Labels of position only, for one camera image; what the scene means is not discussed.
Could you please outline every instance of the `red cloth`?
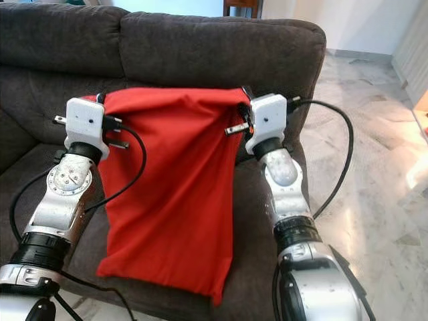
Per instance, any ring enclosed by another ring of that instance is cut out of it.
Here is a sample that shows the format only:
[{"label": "red cloth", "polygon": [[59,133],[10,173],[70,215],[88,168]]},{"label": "red cloth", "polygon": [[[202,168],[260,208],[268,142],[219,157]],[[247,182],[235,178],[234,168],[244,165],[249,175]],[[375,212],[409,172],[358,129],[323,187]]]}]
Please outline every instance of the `red cloth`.
[{"label": "red cloth", "polygon": [[[232,187],[241,135],[224,129],[241,122],[240,89],[132,88],[106,97],[107,114],[143,139],[142,177],[106,206],[107,257],[99,276],[135,278],[211,296],[219,304],[232,260]],[[111,148],[99,169],[107,196],[132,179],[141,151]]]}]

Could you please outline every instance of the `gray couch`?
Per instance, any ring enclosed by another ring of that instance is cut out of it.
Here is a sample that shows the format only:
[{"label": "gray couch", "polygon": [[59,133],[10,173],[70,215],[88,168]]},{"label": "gray couch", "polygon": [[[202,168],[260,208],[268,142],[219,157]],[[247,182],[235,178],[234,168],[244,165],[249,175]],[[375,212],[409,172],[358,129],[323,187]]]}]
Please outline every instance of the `gray couch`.
[{"label": "gray couch", "polygon": [[[52,124],[75,96],[135,86],[234,88],[250,85],[311,98],[326,40],[295,20],[128,13],[115,7],[0,4],[0,264],[16,249],[8,209],[30,178],[52,166],[65,130]],[[307,108],[290,115],[285,144],[305,168],[299,133]],[[168,320],[273,320],[276,245],[263,211],[259,173],[241,146],[234,179],[234,258],[223,302],[137,280],[97,278],[108,221],[95,212],[67,271],[119,288],[135,310]],[[43,180],[22,197],[23,229],[44,193]],[[64,281],[64,288],[119,304],[116,296]]]}]

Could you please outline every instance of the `couch backrest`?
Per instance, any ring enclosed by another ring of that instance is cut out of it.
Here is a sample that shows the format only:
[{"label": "couch backrest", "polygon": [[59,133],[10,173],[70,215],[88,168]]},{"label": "couch backrest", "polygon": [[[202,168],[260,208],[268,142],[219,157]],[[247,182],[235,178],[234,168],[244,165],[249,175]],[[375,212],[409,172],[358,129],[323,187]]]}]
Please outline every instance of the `couch backrest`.
[{"label": "couch backrest", "polygon": [[[309,98],[325,45],[323,31],[303,21],[0,3],[0,108],[28,136],[62,144],[52,118],[71,97],[102,90],[250,85],[258,96]],[[306,113],[291,117],[288,140]]]}]

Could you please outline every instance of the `radiator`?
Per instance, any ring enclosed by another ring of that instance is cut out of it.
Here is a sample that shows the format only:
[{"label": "radiator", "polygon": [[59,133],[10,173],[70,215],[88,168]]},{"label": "radiator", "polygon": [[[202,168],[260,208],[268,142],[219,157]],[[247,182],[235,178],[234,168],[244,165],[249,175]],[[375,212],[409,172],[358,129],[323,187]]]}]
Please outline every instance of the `radiator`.
[{"label": "radiator", "polygon": [[392,65],[416,105],[428,90],[428,1],[422,0],[393,54]]}]

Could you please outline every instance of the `marble floor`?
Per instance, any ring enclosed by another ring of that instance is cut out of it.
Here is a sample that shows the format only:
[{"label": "marble floor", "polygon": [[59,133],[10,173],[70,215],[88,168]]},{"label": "marble floor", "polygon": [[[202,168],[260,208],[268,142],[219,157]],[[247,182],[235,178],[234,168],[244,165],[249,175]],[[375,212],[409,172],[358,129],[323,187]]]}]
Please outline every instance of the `marble floor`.
[{"label": "marble floor", "polygon": [[[428,316],[428,145],[391,65],[327,56],[315,98],[354,124],[354,157],[317,220],[324,241],[351,263],[377,320]],[[311,208],[329,195],[346,156],[342,119],[312,106],[302,131]],[[85,321],[127,320],[118,306],[62,292]],[[139,321],[160,320],[136,313]],[[58,305],[58,319],[72,320]]]}]

